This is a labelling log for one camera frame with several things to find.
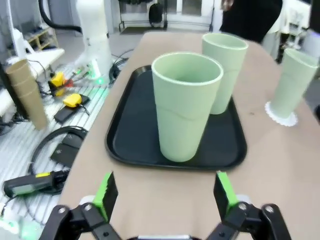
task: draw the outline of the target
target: screw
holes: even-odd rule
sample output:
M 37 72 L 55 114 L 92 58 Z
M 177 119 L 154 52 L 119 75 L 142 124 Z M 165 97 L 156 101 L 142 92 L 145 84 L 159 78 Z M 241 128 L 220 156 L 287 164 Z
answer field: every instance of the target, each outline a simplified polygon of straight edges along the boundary
M 58 213 L 63 214 L 65 211 L 66 211 L 66 209 L 64 207 L 62 207 L 58 210 Z
M 91 208 L 92 208 L 91 205 L 87 205 L 84 207 L 84 210 L 89 211 Z
M 247 206 L 244 203 L 241 203 L 239 204 L 239 208 L 244 211 L 247 209 Z
M 266 206 L 266 207 L 265 207 L 265 210 L 266 210 L 267 212 L 271 213 L 271 214 L 274 213 L 274 209 L 272 208 L 272 206 Z

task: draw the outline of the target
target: tray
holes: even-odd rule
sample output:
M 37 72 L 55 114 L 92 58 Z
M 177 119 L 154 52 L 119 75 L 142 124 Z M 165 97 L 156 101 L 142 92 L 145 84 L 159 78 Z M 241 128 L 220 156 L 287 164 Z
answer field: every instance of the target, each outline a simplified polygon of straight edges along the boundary
M 247 143 L 231 99 L 227 110 L 210 115 L 196 155 L 186 162 L 166 159 L 159 145 L 151 66 L 136 69 L 105 137 L 107 152 L 124 164 L 190 170 L 227 170 L 245 159 Z

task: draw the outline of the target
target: yellow device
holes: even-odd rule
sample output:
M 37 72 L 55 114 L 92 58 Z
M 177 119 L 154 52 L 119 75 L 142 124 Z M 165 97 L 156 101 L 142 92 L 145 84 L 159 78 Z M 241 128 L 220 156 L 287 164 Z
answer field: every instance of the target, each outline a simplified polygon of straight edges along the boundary
M 70 108 L 75 108 L 76 106 L 79 106 L 82 103 L 81 95 L 78 93 L 73 93 L 70 96 L 67 96 L 63 100 L 63 103 Z
M 63 72 L 59 71 L 50 81 L 56 88 L 61 87 L 65 82 L 65 75 Z M 65 89 L 62 88 L 55 92 L 55 96 L 61 96 L 65 93 Z

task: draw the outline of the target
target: light green plastic cup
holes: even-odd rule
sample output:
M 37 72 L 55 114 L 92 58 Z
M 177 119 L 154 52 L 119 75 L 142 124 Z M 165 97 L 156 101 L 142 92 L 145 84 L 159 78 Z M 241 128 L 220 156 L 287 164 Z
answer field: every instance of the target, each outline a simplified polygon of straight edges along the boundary
M 217 60 L 224 71 L 211 114 L 222 114 L 227 109 L 248 47 L 246 41 L 225 33 L 202 36 L 202 54 Z
M 197 152 L 223 68 L 192 52 L 161 55 L 151 67 L 160 150 L 171 161 L 188 161 Z
M 282 74 L 270 109 L 286 119 L 295 110 L 319 67 L 319 60 L 295 49 L 284 50 Z

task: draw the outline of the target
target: beige tabletop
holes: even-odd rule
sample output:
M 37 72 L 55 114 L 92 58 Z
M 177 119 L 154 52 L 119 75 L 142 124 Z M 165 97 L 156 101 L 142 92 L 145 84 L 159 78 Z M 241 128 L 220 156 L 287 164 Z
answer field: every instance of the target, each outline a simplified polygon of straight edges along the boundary
M 113 160 L 105 136 L 131 73 L 161 54 L 201 52 L 201 34 L 151 32 L 144 35 L 116 80 L 73 164 L 60 204 L 75 208 L 94 195 L 114 171 L 119 195 L 111 224 L 123 239 L 137 235 L 190 234 L 205 239 L 220 222 L 213 195 L 214 172 L 138 168 Z M 299 122 L 284 127 L 264 106 L 275 91 L 281 68 L 263 48 L 249 44 L 234 100 L 248 145 L 244 162 L 228 175 L 237 194 L 256 207 L 277 204 L 292 239 L 317 239 L 320 225 L 320 126 L 303 101 Z M 90 233 L 82 240 L 92 240 Z M 242 234 L 239 240 L 251 239 Z

